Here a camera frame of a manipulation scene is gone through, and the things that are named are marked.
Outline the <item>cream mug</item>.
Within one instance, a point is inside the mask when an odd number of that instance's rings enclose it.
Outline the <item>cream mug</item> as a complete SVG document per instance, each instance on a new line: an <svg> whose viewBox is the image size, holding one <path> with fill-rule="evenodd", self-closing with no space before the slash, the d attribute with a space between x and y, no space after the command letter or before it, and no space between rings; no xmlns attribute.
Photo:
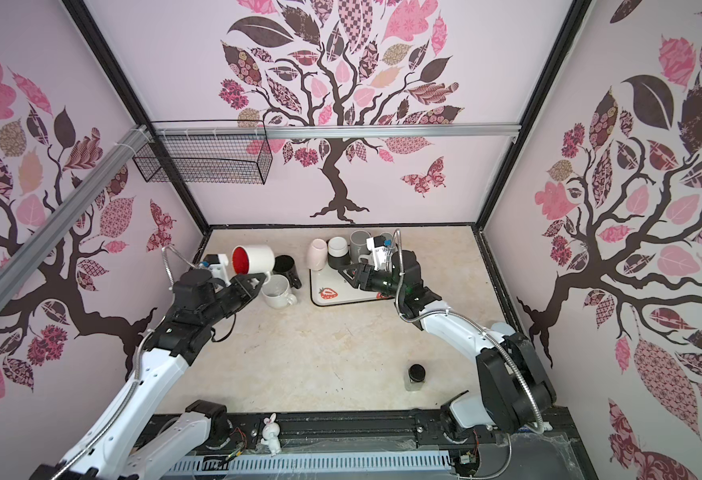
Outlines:
<svg viewBox="0 0 702 480"><path fill-rule="evenodd" d="M281 310L298 303L290 281L283 275L272 275L263 284L261 291L265 303L272 309Z"/></svg>

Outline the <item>pink upside-down mug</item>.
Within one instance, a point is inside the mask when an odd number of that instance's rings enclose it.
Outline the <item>pink upside-down mug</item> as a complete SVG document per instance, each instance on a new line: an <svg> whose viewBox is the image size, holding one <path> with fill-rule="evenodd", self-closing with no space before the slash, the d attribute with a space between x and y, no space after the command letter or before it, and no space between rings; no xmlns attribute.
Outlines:
<svg viewBox="0 0 702 480"><path fill-rule="evenodd" d="M327 265L328 245L324 239L314 239L308 246L306 263L311 271L321 271Z"/></svg>

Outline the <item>black mug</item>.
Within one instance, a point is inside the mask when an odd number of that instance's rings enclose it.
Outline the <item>black mug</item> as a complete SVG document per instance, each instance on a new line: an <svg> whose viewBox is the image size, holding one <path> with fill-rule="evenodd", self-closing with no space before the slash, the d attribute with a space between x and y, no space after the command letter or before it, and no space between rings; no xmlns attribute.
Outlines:
<svg viewBox="0 0 702 480"><path fill-rule="evenodd" d="M300 279L296 261L290 255L278 255L275 257L273 273L282 275L288 279L290 286L293 289L301 289L302 281Z"/></svg>

